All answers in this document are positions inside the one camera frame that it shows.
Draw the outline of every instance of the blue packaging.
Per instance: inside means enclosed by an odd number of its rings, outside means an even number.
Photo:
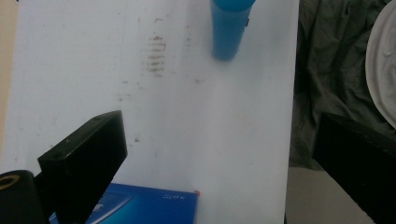
[[[212,54],[230,61],[238,51],[255,0],[211,0]]]
[[[110,184],[86,223],[193,224],[197,200],[197,193]]]

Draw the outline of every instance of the blue box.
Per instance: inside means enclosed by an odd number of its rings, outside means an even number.
[[[197,193],[110,184],[87,223],[192,224],[197,200]]]

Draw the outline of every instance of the blue tube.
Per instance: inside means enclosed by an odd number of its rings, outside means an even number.
[[[255,0],[210,0],[212,12],[212,54],[230,61],[238,51],[248,15]]]

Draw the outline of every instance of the black object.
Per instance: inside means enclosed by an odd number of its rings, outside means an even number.
[[[396,223],[396,142],[341,116],[322,114],[314,159],[378,224]]]
[[[35,178],[0,175],[0,223],[48,223],[53,212],[60,223],[84,223],[126,156],[121,112],[90,119],[38,158]]]

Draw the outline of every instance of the dark fabric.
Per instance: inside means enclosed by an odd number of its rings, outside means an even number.
[[[290,166],[311,159],[321,112],[352,118],[396,139],[366,83],[365,54],[375,19],[389,0],[301,0]]]

